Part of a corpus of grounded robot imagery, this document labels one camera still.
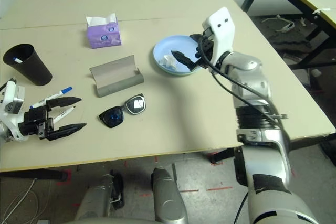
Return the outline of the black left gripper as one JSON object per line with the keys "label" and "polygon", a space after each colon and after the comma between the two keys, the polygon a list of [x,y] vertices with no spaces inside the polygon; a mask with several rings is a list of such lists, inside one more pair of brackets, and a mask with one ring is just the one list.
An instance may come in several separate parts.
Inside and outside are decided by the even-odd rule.
{"label": "black left gripper", "polygon": [[86,123],[69,124],[60,127],[54,131],[53,119],[49,116],[49,112],[54,107],[65,107],[73,105],[81,98],[61,97],[46,101],[46,105],[29,109],[24,113],[23,122],[19,123],[19,130],[23,136],[37,135],[40,139],[53,141],[59,138],[70,136],[71,134],[81,130]]}

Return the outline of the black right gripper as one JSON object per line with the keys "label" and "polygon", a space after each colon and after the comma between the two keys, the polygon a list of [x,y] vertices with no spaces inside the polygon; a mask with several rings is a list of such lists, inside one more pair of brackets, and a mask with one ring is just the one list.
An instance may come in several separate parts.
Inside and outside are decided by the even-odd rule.
{"label": "black right gripper", "polygon": [[196,47],[195,57],[197,58],[196,62],[193,62],[190,58],[186,57],[183,53],[172,50],[171,53],[173,57],[181,64],[186,66],[190,72],[196,70],[199,66],[206,69],[208,68],[207,61],[204,60],[206,58],[208,61],[211,61],[213,54],[213,41],[207,39],[207,37],[203,34],[191,34],[189,35],[195,42],[198,43]]}

